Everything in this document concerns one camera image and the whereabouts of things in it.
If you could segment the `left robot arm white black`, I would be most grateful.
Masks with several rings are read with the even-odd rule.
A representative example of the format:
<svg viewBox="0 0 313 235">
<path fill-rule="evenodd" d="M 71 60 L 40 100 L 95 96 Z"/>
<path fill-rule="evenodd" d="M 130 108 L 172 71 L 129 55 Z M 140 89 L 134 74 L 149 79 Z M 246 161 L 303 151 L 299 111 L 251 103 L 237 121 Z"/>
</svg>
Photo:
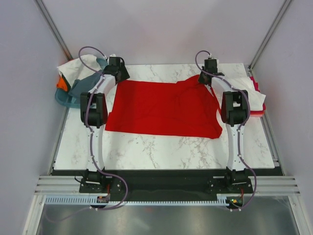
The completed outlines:
<svg viewBox="0 0 313 235">
<path fill-rule="evenodd" d="M 89 129 L 88 171 L 103 170 L 105 167 L 102 138 L 108 120 L 106 96 L 118 83 L 130 78 L 123 58 L 113 54 L 107 62 L 96 85 L 80 95 L 81 121 Z"/>
</svg>

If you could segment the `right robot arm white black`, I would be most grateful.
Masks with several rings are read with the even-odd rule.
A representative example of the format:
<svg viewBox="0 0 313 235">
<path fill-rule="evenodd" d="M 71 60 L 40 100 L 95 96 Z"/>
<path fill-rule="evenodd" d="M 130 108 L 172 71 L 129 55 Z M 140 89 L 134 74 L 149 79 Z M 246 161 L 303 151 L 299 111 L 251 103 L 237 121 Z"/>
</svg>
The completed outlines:
<svg viewBox="0 0 313 235">
<path fill-rule="evenodd" d="M 222 93 L 221 119 L 228 136 L 228 161 L 226 169 L 244 171 L 244 128 L 250 117 L 248 92 L 235 88 L 225 75 L 218 72 L 215 58 L 207 58 L 201 67 L 199 82 Z"/>
</svg>

